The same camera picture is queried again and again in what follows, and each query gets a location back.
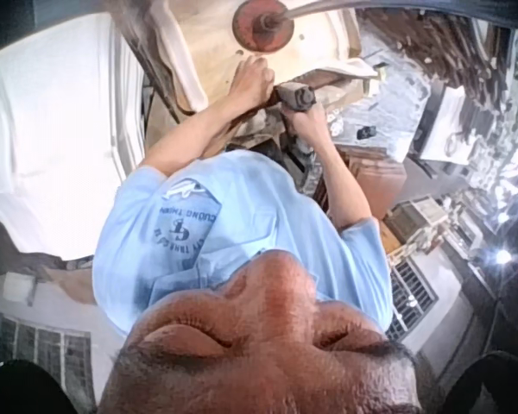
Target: black object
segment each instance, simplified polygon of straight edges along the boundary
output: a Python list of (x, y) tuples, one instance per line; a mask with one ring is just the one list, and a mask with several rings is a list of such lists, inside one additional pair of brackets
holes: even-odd
[(376, 127), (362, 127), (357, 131), (357, 139), (359, 141), (368, 140), (373, 136), (376, 136)]
[(485, 355), (460, 376), (440, 414), (467, 414), (485, 386), (500, 413), (518, 413), (518, 358), (497, 351)]
[(0, 367), (0, 413), (77, 414), (55, 379), (29, 361)]

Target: man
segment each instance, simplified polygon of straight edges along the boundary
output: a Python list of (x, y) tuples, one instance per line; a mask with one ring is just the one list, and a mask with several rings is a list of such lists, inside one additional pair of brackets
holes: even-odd
[(332, 223), (263, 155), (198, 160), (274, 77), (265, 59), (241, 63), (229, 95), (158, 141), (119, 189), (93, 284), (128, 338), (101, 412), (419, 411), (412, 359), (383, 334), (377, 223), (322, 107), (286, 115), (323, 164)]

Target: vent grille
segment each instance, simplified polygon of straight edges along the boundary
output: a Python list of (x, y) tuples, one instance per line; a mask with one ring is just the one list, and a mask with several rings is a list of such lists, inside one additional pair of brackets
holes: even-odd
[(406, 260), (391, 270), (391, 290), (394, 316), (387, 335), (399, 341), (418, 324), (437, 299)]
[(61, 385), (78, 412), (96, 408), (90, 333), (38, 326), (0, 314), (0, 363), (34, 362)]

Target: power drill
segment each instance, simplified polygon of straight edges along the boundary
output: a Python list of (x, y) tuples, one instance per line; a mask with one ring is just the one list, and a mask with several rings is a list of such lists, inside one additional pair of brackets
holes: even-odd
[(278, 101), (296, 112), (306, 112), (317, 102), (313, 88), (299, 82), (284, 82), (277, 85), (275, 94)]

